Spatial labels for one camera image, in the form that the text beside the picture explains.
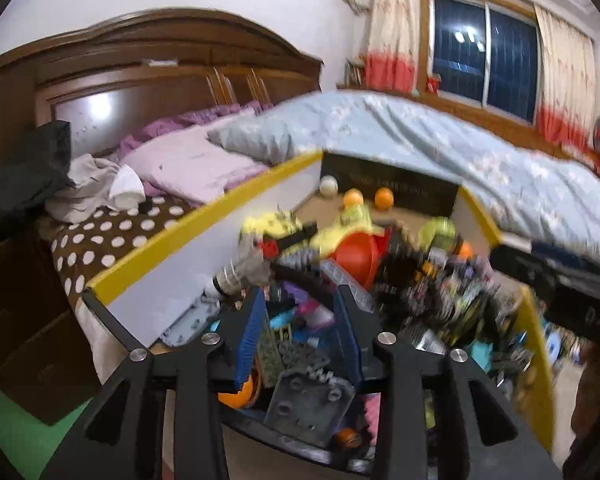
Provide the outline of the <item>light blue floral quilt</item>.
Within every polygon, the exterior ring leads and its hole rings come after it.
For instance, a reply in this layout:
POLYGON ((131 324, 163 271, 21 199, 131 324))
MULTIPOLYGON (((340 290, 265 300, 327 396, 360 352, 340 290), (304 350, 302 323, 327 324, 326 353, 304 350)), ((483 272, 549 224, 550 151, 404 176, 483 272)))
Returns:
POLYGON ((465 185, 504 231, 600 264, 600 179, 448 113, 378 92, 313 92, 213 128, 224 150, 278 165, 318 150, 465 185))

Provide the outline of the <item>dark grey square plate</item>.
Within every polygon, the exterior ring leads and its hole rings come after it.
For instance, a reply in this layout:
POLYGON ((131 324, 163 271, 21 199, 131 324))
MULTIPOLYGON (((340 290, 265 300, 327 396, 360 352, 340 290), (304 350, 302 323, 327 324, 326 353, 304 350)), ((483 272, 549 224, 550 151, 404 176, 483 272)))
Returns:
POLYGON ((277 379, 264 424, 302 442, 326 446, 355 393, 347 379, 330 370, 285 370, 277 379))

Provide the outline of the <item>polka dot brown sheet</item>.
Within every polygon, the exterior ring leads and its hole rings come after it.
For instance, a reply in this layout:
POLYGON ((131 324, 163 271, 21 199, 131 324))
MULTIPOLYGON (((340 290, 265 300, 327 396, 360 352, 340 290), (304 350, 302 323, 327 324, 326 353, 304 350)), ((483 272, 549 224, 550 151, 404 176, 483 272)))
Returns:
POLYGON ((186 200, 163 195, 126 211, 102 206, 83 222, 61 226, 50 242, 50 250, 70 306, 78 304, 87 283, 97 274, 175 226, 194 208, 186 200))

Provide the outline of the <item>right cream red curtain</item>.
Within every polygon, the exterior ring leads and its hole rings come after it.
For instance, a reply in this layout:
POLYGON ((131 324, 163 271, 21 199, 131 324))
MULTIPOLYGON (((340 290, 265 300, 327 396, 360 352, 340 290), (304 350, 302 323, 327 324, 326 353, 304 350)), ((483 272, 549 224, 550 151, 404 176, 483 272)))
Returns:
POLYGON ((583 153, 596 107, 593 40, 554 13, 534 10, 542 58, 536 128, 548 142, 583 153))

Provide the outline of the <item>cream red curtain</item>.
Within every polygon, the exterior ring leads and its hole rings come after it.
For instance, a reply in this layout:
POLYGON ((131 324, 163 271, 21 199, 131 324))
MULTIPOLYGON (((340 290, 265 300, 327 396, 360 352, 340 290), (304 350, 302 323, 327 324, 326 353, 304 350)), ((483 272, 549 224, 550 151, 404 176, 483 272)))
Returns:
POLYGON ((536 128, 548 142, 583 153, 596 107, 593 40, 554 13, 534 10, 542 58, 536 128))
POLYGON ((368 88, 411 93, 417 82, 419 0, 373 0, 365 50, 368 88))

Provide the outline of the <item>yellow cardboard toy box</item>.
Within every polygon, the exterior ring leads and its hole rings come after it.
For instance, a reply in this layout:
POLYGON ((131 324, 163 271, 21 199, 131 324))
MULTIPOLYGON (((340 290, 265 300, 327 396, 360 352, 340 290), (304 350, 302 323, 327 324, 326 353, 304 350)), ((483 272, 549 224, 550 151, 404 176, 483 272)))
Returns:
MULTIPOLYGON (((302 205, 314 195, 321 177, 332 170, 339 171, 344 182, 362 191, 368 191, 374 184, 393 184, 401 207, 448 216, 464 230, 480 254, 490 252, 500 240, 501 233, 494 221, 463 185, 374 160, 332 153, 306 154, 186 214, 173 228, 162 231, 94 278, 86 286, 83 300, 86 292, 94 292, 122 326, 151 352, 158 336, 185 312, 204 286, 215 282, 222 269, 235 263, 242 222, 276 207, 302 205)), ((317 286, 318 301, 333 309, 338 286, 336 283, 317 286)), ((353 385, 338 328, 336 341, 346 376, 353 385)), ((377 393, 355 390, 362 394, 377 393)), ((219 406, 221 428, 236 422, 234 414, 219 406)), ((552 433, 535 430, 528 419, 520 417, 550 456, 552 433)))

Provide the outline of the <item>pink pillow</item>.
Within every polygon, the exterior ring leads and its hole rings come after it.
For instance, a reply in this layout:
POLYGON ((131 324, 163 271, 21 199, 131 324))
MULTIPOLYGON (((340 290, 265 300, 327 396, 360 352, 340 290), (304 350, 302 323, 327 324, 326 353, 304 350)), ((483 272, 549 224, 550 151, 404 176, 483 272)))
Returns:
POLYGON ((268 170, 260 162, 225 151, 208 139, 209 132, 253 116, 253 110, 246 110, 208 125, 158 136, 126 154, 121 163, 159 191, 194 203, 210 203, 230 188, 268 170))

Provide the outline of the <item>left cream red curtain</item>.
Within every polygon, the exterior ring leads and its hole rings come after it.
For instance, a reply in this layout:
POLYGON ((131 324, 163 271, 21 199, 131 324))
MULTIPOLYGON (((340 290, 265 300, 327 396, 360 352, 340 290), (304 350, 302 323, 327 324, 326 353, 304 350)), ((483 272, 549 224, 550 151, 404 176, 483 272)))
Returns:
POLYGON ((417 82, 419 0, 373 0, 365 50, 368 88, 411 93, 417 82))

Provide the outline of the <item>dark wooden headboard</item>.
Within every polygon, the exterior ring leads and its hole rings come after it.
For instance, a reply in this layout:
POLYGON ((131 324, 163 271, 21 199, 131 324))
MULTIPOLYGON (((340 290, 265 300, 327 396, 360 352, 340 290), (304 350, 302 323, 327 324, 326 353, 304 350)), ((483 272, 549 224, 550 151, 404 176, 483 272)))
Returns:
POLYGON ((167 8, 125 14, 0 55, 0 162, 66 105, 122 91, 111 132, 215 105, 280 102, 320 88, 323 63, 239 15, 167 8))

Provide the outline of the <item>window with wooden frame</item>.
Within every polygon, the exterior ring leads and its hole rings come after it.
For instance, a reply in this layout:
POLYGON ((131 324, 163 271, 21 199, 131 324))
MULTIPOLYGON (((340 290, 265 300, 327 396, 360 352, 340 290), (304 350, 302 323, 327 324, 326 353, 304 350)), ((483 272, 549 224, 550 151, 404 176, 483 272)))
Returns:
POLYGON ((542 62, 538 22, 504 0, 420 0, 416 88, 421 96, 535 123, 542 62))

